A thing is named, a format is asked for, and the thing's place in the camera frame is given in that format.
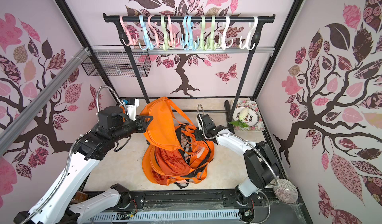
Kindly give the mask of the orange sling bag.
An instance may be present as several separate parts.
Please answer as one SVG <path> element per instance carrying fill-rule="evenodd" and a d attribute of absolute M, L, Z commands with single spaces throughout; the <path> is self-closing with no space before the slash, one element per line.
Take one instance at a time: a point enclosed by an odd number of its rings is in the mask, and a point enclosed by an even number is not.
<path fill-rule="evenodd" d="M 176 151 L 181 148 L 175 132 L 177 128 L 174 124 L 176 119 L 173 113 L 174 109 L 186 119 L 190 129 L 196 129 L 189 117 L 172 100 L 161 97 L 150 102 L 140 113 L 141 116 L 153 117 L 144 133 L 150 144 L 169 151 Z"/>

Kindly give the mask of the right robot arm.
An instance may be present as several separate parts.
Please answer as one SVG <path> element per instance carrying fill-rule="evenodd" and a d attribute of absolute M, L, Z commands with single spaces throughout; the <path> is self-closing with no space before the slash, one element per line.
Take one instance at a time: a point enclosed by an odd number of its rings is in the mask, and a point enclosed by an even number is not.
<path fill-rule="evenodd" d="M 227 127 L 216 126 L 213 119 L 205 114 L 203 106 L 197 105 L 196 139 L 212 141 L 226 147 L 244 158 L 247 177 L 235 187 L 237 203 L 244 206 L 254 193 L 268 186 L 278 188 L 280 167 L 276 156 L 266 142 L 250 142 L 231 132 Z"/>

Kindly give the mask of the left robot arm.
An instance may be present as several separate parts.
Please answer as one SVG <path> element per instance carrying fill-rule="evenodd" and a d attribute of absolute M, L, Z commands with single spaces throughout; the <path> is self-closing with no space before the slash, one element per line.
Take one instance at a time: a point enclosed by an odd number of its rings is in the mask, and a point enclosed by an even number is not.
<path fill-rule="evenodd" d="M 114 184 L 106 191 L 88 200 L 72 204 L 91 171 L 110 150 L 122 148 L 118 142 L 130 139 L 134 133 L 145 133 L 152 116 L 136 114 L 139 100 L 119 100 L 118 106 L 103 110 L 96 105 L 98 122 L 91 130 L 78 137 L 72 144 L 65 167 L 44 196 L 29 210 L 14 218 L 15 224 L 83 224 L 99 213 L 118 207 L 130 206 L 130 191 L 121 184 Z"/>

